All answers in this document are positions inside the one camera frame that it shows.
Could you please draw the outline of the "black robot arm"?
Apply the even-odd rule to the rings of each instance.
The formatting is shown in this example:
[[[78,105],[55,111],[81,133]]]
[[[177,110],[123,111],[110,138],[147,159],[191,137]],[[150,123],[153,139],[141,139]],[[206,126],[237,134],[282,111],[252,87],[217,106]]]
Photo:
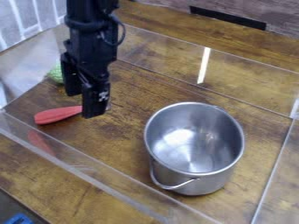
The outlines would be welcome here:
[[[102,116],[110,101],[109,65],[118,60],[118,46],[127,28],[114,14],[119,0],[67,0],[65,23],[70,38],[61,55],[69,96],[82,95],[82,116]]]

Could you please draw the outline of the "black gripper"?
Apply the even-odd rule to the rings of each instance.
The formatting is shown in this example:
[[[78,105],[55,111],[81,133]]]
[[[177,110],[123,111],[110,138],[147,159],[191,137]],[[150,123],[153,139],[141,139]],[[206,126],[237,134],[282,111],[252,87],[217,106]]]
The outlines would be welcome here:
[[[109,108],[109,66],[118,60],[118,46],[127,28],[105,11],[70,11],[65,21],[70,28],[66,53],[61,56],[66,93],[69,96],[82,93],[82,114],[90,119],[105,115]]]

